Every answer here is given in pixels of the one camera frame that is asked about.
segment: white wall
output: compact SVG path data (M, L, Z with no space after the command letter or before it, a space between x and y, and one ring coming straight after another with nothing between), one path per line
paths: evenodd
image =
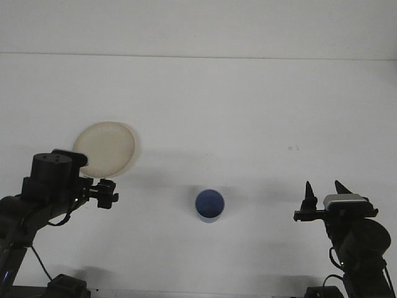
M395 59L397 2L109 3L0 2L3 196L19 193L32 155L71 148L94 122L125 122L140 144L112 210L92 201L38 233L53 275L99 289L302 295L336 272L323 224L292 219L307 179L320 200L335 179L368 196L396 237L397 63L332 59ZM32 52L52 55L21 54ZM208 187L226 200L213 224L194 211ZM17 283L47 283L33 254Z
M0 52L397 59L394 0L2 0Z

